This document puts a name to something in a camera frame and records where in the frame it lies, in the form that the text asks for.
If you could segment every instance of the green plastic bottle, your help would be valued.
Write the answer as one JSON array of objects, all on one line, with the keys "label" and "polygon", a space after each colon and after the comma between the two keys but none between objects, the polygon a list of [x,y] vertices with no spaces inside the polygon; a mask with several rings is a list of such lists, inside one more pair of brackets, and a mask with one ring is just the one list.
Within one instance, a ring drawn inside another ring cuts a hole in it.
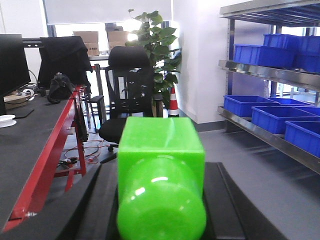
[{"label": "green plastic bottle", "polygon": [[186,117],[129,117],[118,151],[124,240],[198,240],[206,226],[205,151]]}]

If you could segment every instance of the stainless steel shelving unit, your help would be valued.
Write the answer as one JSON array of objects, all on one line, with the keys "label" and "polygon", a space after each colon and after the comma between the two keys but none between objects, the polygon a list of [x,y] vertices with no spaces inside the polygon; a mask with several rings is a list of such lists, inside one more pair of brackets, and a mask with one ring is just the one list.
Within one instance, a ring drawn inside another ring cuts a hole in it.
[{"label": "stainless steel shelving unit", "polygon": [[[232,94],[232,73],[245,74],[269,80],[272,83],[288,84],[320,92],[319,74],[249,65],[233,61],[235,20],[273,25],[276,26],[279,33],[281,32],[281,27],[320,27],[320,0],[252,0],[222,7],[220,14],[223,18],[228,19],[228,59],[219,61],[219,66],[228,71],[228,95]],[[271,95],[275,90],[275,86],[276,84],[271,85]],[[316,104],[318,102],[319,94],[316,96]],[[272,134],[252,124],[248,119],[234,115],[221,106],[218,107],[218,112],[228,122],[258,137],[320,174],[320,158],[285,141],[281,136]]]},{"label": "stainless steel shelving unit", "polygon": [[274,148],[278,149],[279,151],[283,152],[299,163],[320,174],[320,158],[284,140],[283,136],[272,134],[259,126],[254,125],[250,122],[249,119],[237,116],[232,112],[224,109],[222,106],[218,107],[218,112],[229,122],[235,124],[236,126],[256,136],[270,146],[273,146]]},{"label": "stainless steel shelving unit", "polygon": [[277,83],[294,85],[305,89],[320,92],[320,75],[310,72],[292,71],[277,69],[266,66],[249,65],[231,60],[220,60],[219,66],[222,69],[270,80]]}]

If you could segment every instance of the orange and white cone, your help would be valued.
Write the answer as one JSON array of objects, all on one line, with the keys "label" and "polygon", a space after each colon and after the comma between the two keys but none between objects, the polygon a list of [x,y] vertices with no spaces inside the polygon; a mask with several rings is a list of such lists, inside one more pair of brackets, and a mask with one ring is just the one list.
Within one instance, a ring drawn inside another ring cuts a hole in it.
[{"label": "orange and white cone", "polygon": [[177,102],[176,90],[174,86],[171,88],[171,92],[170,92],[170,105],[169,105],[168,117],[179,117],[178,102]]}]

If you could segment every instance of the blue storage crate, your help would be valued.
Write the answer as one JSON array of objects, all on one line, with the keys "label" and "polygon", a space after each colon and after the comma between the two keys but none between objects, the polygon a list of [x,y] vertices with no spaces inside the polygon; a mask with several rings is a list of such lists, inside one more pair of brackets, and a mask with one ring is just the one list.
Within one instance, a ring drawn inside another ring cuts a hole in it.
[{"label": "blue storage crate", "polygon": [[291,68],[295,52],[278,47],[260,45],[234,45],[233,61],[265,67]]},{"label": "blue storage crate", "polygon": [[292,66],[307,72],[320,73],[320,54],[299,53],[295,55]]},{"label": "blue storage crate", "polygon": [[280,98],[280,97],[267,97],[270,100],[276,101],[281,106],[313,106],[311,103],[303,102],[291,98]]},{"label": "blue storage crate", "polygon": [[256,106],[252,108],[251,122],[273,134],[285,134],[285,121],[320,121],[320,116],[293,106]]},{"label": "blue storage crate", "polygon": [[289,49],[297,52],[300,49],[301,38],[301,36],[290,34],[265,34],[263,45],[274,48]]},{"label": "blue storage crate", "polygon": [[320,116],[320,107],[316,107],[314,105],[313,106],[295,106],[295,108]]},{"label": "blue storage crate", "polygon": [[225,95],[224,109],[240,117],[251,118],[254,106],[277,106],[278,102],[261,96]]},{"label": "blue storage crate", "polygon": [[286,121],[284,139],[320,157],[320,121]]},{"label": "blue storage crate", "polygon": [[320,36],[303,36],[299,48],[301,53],[320,54]]}]

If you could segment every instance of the monitor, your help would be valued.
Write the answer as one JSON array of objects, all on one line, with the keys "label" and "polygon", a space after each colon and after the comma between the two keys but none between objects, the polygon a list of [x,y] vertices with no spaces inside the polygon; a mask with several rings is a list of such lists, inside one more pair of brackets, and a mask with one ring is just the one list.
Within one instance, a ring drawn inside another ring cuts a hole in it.
[{"label": "monitor", "polygon": [[30,81],[21,34],[0,34],[0,116],[6,114],[4,96]]}]

